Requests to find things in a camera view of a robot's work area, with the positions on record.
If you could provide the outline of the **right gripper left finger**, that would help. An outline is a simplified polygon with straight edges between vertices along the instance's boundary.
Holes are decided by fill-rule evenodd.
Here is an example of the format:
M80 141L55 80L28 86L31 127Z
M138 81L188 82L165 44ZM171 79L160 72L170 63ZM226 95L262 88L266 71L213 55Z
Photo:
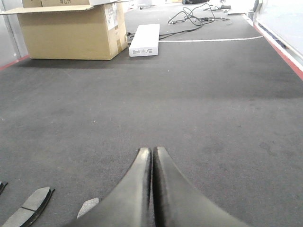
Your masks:
M147 227L151 191L152 152L140 148L115 188L68 227Z

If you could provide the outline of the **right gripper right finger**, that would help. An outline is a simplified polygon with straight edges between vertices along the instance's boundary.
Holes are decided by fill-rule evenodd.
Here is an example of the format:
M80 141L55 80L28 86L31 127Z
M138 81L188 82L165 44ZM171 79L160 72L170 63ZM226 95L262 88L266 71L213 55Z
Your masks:
M153 150L152 192L158 227L245 227L205 197L177 168L165 147Z

